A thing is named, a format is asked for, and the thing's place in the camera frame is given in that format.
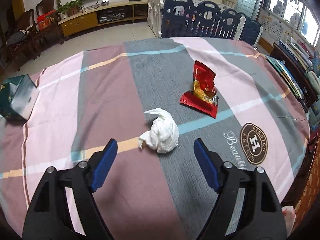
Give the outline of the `white tissue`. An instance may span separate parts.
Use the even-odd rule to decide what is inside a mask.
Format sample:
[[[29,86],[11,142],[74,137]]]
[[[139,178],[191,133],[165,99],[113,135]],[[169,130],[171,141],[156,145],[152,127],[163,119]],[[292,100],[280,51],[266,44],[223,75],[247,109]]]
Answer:
[[[179,130],[171,114],[161,108],[145,111],[144,114],[156,115],[149,131],[138,137],[137,144],[140,149],[146,144],[157,153],[166,154],[178,146]]]

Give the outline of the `red snack bag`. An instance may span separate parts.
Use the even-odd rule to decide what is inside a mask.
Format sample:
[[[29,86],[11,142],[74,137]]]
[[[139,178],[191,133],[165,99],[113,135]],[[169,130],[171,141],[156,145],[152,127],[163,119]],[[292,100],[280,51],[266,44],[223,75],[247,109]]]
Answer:
[[[200,61],[193,66],[193,85],[180,97],[180,104],[216,118],[219,97],[214,79],[216,73]]]

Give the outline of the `white red plastic bag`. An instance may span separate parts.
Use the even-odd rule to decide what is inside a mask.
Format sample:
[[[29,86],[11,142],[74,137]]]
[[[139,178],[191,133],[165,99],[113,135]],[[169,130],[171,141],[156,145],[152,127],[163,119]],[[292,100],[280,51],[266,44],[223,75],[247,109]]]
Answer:
[[[286,225],[287,235],[289,236],[293,230],[293,226],[296,220],[296,211],[295,208],[291,205],[287,205],[281,208]]]

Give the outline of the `striped pink grey tablecloth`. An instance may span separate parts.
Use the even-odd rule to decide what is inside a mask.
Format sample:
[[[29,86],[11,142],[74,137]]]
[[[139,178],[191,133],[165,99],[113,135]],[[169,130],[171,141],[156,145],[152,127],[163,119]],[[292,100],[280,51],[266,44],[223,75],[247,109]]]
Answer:
[[[180,37],[84,50],[31,76],[27,121],[1,119],[1,208],[17,234],[46,169],[72,168],[118,143],[93,194],[116,239],[195,239],[217,195],[196,139],[242,170],[262,167],[279,200],[306,152],[301,103],[241,41]]]

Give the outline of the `dark green tissue box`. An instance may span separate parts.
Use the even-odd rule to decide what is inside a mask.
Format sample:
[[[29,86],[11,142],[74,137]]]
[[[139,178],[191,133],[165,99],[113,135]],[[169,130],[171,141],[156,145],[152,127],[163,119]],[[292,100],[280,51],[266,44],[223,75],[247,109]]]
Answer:
[[[27,121],[40,90],[29,75],[15,76],[1,85],[1,116],[7,121]]]

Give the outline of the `stack of books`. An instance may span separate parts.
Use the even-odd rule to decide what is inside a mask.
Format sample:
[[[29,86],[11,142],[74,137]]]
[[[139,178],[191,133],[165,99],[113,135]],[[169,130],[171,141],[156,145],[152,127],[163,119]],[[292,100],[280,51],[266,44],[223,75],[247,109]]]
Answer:
[[[318,101],[318,94],[308,80],[307,71],[289,46],[281,41],[280,44],[274,43],[270,55],[265,57],[305,109]]]

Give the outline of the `red gift box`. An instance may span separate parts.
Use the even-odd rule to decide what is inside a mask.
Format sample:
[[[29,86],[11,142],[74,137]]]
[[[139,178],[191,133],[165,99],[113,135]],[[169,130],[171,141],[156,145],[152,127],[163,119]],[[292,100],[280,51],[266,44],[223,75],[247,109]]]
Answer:
[[[59,14],[56,9],[50,12],[40,15],[37,18],[37,24],[39,26],[39,31],[49,28],[53,24],[57,24],[59,21]]]

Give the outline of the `potted green plant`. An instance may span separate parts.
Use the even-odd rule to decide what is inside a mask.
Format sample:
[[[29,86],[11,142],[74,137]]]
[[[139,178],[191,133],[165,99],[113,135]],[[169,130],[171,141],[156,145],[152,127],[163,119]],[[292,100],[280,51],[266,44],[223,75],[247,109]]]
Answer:
[[[70,17],[77,14],[80,11],[81,6],[81,0],[70,1],[65,3],[64,5],[59,6],[58,12],[61,14],[66,14],[68,17]]]

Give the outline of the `yellow wooden TV cabinet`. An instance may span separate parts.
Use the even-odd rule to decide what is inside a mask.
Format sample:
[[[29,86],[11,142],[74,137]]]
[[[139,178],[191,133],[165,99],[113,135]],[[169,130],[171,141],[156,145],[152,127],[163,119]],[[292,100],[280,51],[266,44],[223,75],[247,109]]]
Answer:
[[[101,5],[96,9],[81,11],[58,22],[65,38],[108,24],[146,20],[148,2],[129,1]]]

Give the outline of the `small white clock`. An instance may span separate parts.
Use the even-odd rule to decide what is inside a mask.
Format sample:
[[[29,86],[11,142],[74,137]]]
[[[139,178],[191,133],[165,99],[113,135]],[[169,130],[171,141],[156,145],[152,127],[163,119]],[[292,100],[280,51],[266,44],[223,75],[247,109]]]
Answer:
[[[108,5],[109,4],[109,0],[101,0],[101,5]]]

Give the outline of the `navy white playpen fence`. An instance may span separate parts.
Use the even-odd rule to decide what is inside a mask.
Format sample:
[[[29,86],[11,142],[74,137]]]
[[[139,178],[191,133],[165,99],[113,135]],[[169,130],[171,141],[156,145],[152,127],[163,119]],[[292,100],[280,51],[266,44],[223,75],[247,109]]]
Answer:
[[[147,23],[157,38],[223,38],[253,47],[263,32],[263,26],[244,13],[206,0],[148,0]]]

